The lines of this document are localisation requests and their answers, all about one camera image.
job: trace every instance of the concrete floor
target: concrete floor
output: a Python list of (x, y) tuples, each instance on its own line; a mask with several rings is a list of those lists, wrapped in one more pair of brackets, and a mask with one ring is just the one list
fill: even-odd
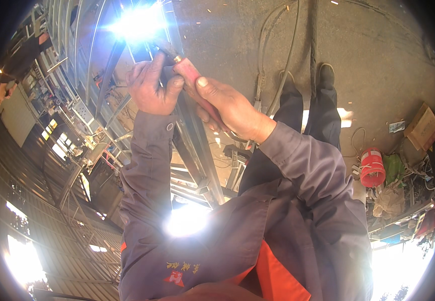
[[(351, 136), (366, 129), (366, 147), (388, 153), (403, 132), (388, 133), (387, 123), (410, 122), (425, 101), (435, 108), (435, 65), (426, 56), (422, 31), (407, 9), (391, 0), (319, 1), (317, 14), (317, 61), (333, 65), (338, 107), (353, 112), (352, 125), (341, 132), (343, 156), (353, 156)], [(203, 75), (232, 85), (254, 100), (257, 84), (257, 50), (261, 27), (269, 13), (284, 1), (222, 0), (173, 1), (183, 36), (185, 54)], [(296, 86), (309, 108), (309, 50), (312, 25), (309, 15), (314, 0), (301, 0), (298, 45), (291, 66)], [(284, 69), (293, 36), (297, 4), (276, 20), (265, 50), (267, 81), (263, 105), (269, 105), (277, 90), (277, 74)], [(208, 132), (209, 142), (224, 135)], [(362, 132), (355, 138), (362, 147)], [(228, 161), (219, 161), (223, 145), (210, 145), (217, 158), (222, 185), (230, 173)], [(348, 170), (356, 159), (345, 159)]]

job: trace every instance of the welding electrode holder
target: welding electrode holder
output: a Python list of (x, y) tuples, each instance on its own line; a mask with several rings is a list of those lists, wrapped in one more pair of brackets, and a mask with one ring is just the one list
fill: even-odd
[(194, 99), (204, 110), (209, 113), (211, 118), (219, 124), (223, 132), (236, 141), (247, 142), (247, 140), (236, 135), (229, 127), (227, 127), (226, 124), (224, 124), (221, 115), (215, 106), (199, 95), (196, 90), (196, 80), (201, 77), (201, 74), (196, 69), (194, 64), (192, 64), (187, 57), (182, 56), (166, 40), (154, 39), (152, 43), (174, 59), (175, 65), (172, 67), (172, 71), (173, 73), (184, 78), (184, 91), (186, 91), (192, 99)]

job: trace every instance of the red bucket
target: red bucket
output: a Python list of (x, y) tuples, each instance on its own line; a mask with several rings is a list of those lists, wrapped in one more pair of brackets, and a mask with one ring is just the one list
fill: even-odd
[(376, 187), (385, 181), (386, 173), (381, 152), (371, 147), (361, 153), (360, 180), (365, 187)]

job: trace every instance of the black shoe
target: black shoe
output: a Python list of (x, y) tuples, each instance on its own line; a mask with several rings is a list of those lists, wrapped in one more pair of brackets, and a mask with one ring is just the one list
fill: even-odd
[[(284, 70), (281, 70), (279, 72), (279, 82), (278, 85), (281, 83), (282, 77), (284, 74)], [(291, 71), (288, 71), (288, 76), (286, 76), (286, 80), (284, 81), (284, 86), (282, 87), (281, 94), (286, 94), (290, 92), (294, 92), (296, 90), (296, 86), (294, 84), (294, 76), (291, 74)]]
[(320, 86), (331, 90), (335, 84), (335, 71), (333, 66), (328, 63), (322, 63), (320, 67)]

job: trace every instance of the jacket sleeve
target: jacket sleeve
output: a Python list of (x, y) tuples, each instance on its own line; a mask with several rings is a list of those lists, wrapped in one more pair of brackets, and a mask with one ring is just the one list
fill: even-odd
[(142, 254), (163, 238), (163, 221), (171, 214), (172, 134), (176, 116), (137, 112), (131, 141), (132, 159), (120, 172), (125, 194), (122, 276)]
[(353, 200), (352, 177), (337, 148), (278, 122), (260, 146), (298, 198), (311, 209), (312, 230), (333, 268), (339, 298), (368, 300), (372, 293), (371, 245), (365, 206)]

